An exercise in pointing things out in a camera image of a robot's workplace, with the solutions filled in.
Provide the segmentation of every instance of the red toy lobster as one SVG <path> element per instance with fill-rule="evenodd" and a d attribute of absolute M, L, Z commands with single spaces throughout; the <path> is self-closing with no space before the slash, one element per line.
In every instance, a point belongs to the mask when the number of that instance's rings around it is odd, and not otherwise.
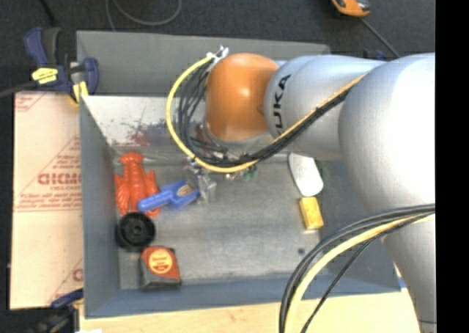
<path fill-rule="evenodd" d="M 121 177 L 114 174 L 114 182 L 116 183 L 116 203 L 121 216 L 136 212 L 139 200 L 160 192 L 156 184 L 155 172 L 151 170 L 145 174 L 141 165 L 143 159 L 140 153 L 135 152 L 126 153 L 119 159 L 124 164 L 124 175 Z M 145 214 L 148 217 L 156 217 L 160 214 L 160 208 L 147 211 Z"/>

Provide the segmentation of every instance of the yellow battery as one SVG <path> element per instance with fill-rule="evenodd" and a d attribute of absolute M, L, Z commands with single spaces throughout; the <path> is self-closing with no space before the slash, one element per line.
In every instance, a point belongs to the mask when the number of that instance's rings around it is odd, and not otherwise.
<path fill-rule="evenodd" d="M 322 220 L 320 205 L 316 197 L 303 197 L 300 199 L 300 209 L 301 214 L 303 215 L 303 221 L 305 228 L 310 229 L 319 229 L 324 226 L 324 221 Z"/>

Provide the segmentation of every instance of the white object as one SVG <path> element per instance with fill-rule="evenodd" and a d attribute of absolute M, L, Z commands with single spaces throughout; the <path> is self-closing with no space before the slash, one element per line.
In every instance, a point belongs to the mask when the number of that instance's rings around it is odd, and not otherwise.
<path fill-rule="evenodd" d="M 304 197 L 315 196 L 321 192 L 324 183 L 314 158 L 290 153 L 288 164 L 293 180 Z"/>

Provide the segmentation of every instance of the tape measure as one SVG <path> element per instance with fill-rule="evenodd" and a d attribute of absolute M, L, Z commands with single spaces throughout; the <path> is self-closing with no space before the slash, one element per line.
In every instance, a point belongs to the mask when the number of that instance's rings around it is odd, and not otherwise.
<path fill-rule="evenodd" d="M 168 288 L 181 285 L 179 267 L 173 249 L 150 246 L 140 254 L 142 289 Z"/>

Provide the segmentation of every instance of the clamp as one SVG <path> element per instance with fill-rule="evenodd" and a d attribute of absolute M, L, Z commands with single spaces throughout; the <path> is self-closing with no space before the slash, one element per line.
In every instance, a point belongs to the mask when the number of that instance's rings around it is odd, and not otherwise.
<path fill-rule="evenodd" d="M 46 91 L 68 93 L 76 102 L 81 95 L 96 91 L 99 81 L 98 63 L 95 58 L 87 57 L 75 67 L 59 65 L 56 58 L 56 41 L 60 28 L 33 28 L 23 38 L 26 52 L 34 60 L 37 69 L 32 73 L 35 88 Z M 75 73 L 84 73 L 78 83 L 71 79 Z"/>

